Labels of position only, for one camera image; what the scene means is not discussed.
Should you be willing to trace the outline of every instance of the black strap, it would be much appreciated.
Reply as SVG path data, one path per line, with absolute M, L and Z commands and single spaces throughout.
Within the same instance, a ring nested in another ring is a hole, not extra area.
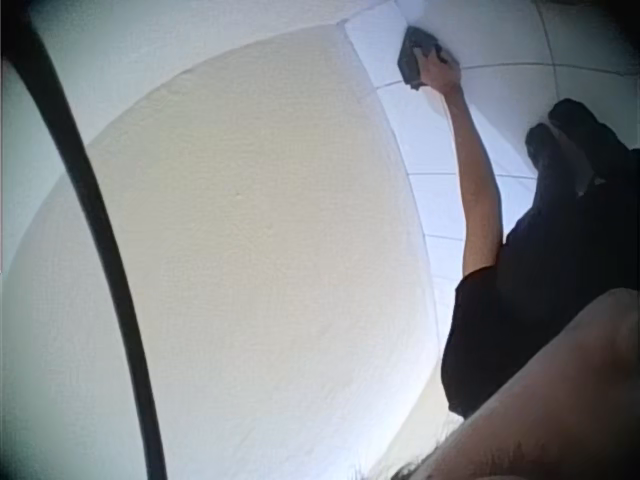
M 15 8 L 6 10 L 3 8 L 2 50 L 3 57 L 13 64 L 33 97 L 60 152 L 89 224 L 107 278 L 129 364 L 144 446 L 147 478 L 166 480 L 167 470 L 162 438 L 147 360 L 131 291 L 109 215 L 53 63 L 28 16 Z

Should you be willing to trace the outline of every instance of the tile grout line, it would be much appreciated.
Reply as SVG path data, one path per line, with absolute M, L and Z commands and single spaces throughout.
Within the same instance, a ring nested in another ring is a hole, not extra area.
M 560 101 L 560 87 L 558 85 L 558 70 L 556 68 L 555 58 L 553 57 L 553 49 L 551 48 L 551 39 L 549 38 L 549 30 L 547 29 L 547 23 L 544 20 L 544 14 L 542 13 L 542 7 L 540 6 L 539 0 L 534 0 L 534 5 L 536 7 L 536 11 L 538 12 L 538 17 L 540 18 L 540 23 L 542 24 L 542 30 L 544 31 L 544 38 L 547 42 L 547 48 L 549 49 L 549 58 L 551 59 L 551 64 L 553 65 L 553 82 L 556 89 L 556 102 Z
M 416 172 L 408 173 L 409 177 L 453 177 L 457 176 L 457 172 Z M 497 178 L 513 178 L 514 180 L 536 180 L 536 177 L 528 177 L 526 175 L 513 175 L 510 173 L 495 173 Z
M 448 237 L 447 235 L 436 235 L 436 234 L 432 234 L 432 233 L 425 233 L 424 236 L 425 237 L 431 237 L 431 238 L 439 238 L 440 240 L 451 240 L 451 241 L 454 241 L 454 242 L 464 242 L 464 239 L 462 239 L 462 238 Z

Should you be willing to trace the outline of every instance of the curved white surface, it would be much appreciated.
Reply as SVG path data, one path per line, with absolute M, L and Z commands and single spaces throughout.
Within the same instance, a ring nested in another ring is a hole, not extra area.
M 436 362 L 422 231 L 336 26 L 212 59 L 91 144 L 169 477 L 335 480 L 380 457 Z M 113 307 L 67 177 L 4 284 L 5 452 L 144 478 Z
M 88 143 L 154 88 L 204 60 L 300 28 L 335 24 L 379 0 L 57 0 L 34 24 Z M 3 268 L 63 171 L 40 116 L 3 63 Z

